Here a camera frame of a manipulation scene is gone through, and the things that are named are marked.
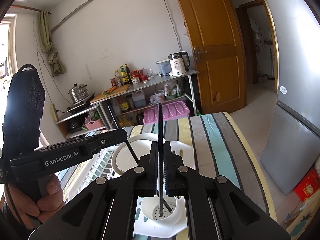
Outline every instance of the kettle handle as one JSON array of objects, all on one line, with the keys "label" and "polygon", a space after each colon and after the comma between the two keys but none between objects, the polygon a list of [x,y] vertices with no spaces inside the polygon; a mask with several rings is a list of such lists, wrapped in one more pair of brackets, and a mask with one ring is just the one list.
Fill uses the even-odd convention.
[{"label": "kettle handle", "polygon": [[188,53],[187,53],[187,52],[185,52],[185,51],[182,51],[182,52],[180,52],[180,53],[181,53],[181,55],[185,55],[185,56],[186,56],[188,64],[185,66],[185,68],[186,68],[186,69],[188,69],[188,68],[189,68],[189,66],[190,66],[190,59],[189,59],[189,55],[188,55]]}]

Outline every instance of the pineapple print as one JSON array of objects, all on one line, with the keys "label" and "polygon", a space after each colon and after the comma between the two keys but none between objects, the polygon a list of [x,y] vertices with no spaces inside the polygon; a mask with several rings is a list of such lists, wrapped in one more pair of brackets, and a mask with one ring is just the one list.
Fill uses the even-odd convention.
[{"label": "pineapple print", "polygon": [[297,234],[299,234],[304,226],[306,225],[307,221],[311,218],[312,212],[309,212],[306,216],[302,217],[302,220],[300,220],[300,223],[298,225],[296,225],[294,227],[294,229],[292,230],[292,232],[290,233],[290,236],[296,236]]}]

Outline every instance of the tied curtain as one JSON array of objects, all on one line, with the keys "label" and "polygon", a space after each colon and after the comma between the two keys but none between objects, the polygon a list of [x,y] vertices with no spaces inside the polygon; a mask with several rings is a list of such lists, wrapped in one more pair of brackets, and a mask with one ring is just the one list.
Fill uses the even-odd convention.
[{"label": "tied curtain", "polygon": [[49,31],[48,12],[42,10],[39,13],[39,37],[42,52],[48,54],[52,76],[57,76],[66,72],[65,66],[59,61],[58,52],[53,46],[51,32]]}]

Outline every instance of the silver refrigerator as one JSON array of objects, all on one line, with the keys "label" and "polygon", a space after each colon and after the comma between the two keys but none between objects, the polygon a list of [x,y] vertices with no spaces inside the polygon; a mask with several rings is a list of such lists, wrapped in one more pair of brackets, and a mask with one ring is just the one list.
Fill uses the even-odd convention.
[{"label": "silver refrigerator", "polygon": [[279,90],[260,160],[287,195],[320,154],[320,26],[304,0],[267,3],[279,49]]}]

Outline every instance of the electric kettle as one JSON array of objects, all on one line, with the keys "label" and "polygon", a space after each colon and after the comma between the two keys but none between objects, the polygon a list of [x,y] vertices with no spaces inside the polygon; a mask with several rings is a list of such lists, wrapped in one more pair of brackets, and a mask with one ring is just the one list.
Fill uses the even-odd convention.
[{"label": "electric kettle", "polygon": [[[186,56],[188,62],[187,65],[184,64],[182,55]],[[174,76],[180,76],[184,74],[190,66],[189,55],[185,51],[170,54],[168,58],[170,59],[170,65]]]}]

